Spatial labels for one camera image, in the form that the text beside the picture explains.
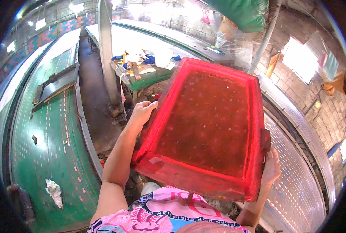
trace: floor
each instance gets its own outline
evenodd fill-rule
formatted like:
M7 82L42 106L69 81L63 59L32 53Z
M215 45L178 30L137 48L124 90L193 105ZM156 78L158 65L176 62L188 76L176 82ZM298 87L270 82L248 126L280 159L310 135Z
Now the floor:
M91 140L99 157L111 152L122 128L112 125L110 99L106 91L100 55L97 48L91 50L87 36L80 36L79 81L83 111Z

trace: person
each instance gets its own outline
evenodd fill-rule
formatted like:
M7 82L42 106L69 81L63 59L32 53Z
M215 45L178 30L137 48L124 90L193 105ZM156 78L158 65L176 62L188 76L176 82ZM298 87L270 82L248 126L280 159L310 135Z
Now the person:
M121 132L102 177L98 207L87 232L254 232L274 181L280 175L278 152L268 153L257 201L248 202L236 221L211 207L201 196L171 186L154 190L128 207L124 189L136 138L158 102L136 104Z

